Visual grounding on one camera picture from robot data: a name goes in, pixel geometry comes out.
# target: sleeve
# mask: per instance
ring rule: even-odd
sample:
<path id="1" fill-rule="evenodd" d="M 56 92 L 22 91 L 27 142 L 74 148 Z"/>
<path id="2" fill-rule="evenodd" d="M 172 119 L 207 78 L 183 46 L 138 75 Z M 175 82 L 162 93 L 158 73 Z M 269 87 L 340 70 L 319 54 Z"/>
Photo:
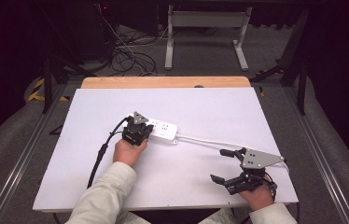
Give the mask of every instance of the sleeve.
<path id="1" fill-rule="evenodd" d="M 265 208 L 250 213 L 253 224 L 296 224 L 297 221 L 288 212 L 283 203 L 274 203 Z"/>
<path id="2" fill-rule="evenodd" d="M 135 181 L 134 169 L 125 163 L 114 162 L 81 196 L 66 223 L 115 223 L 123 200 Z"/>

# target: white table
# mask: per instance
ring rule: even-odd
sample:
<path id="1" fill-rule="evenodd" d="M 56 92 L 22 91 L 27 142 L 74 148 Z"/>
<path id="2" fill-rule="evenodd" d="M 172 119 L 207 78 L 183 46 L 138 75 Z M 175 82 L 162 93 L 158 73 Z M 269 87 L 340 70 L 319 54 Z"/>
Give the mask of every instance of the white table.
<path id="1" fill-rule="evenodd" d="M 137 110 L 148 118 L 178 126 L 178 133 L 231 142 L 280 155 L 253 88 L 80 89 L 71 104 L 61 137 L 35 198 L 33 209 L 71 211 L 86 190 L 97 152 L 109 133 Z M 111 164 L 115 135 L 95 180 Z M 238 195 L 212 182 L 242 172 L 239 161 L 219 155 L 220 145 L 179 139 L 177 145 L 149 141 L 134 167 L 138 180 L 124 210 L 236 207 Z M 286 169 L 267 168 L 277 183 L 276 201 L 298 201 Z"/>

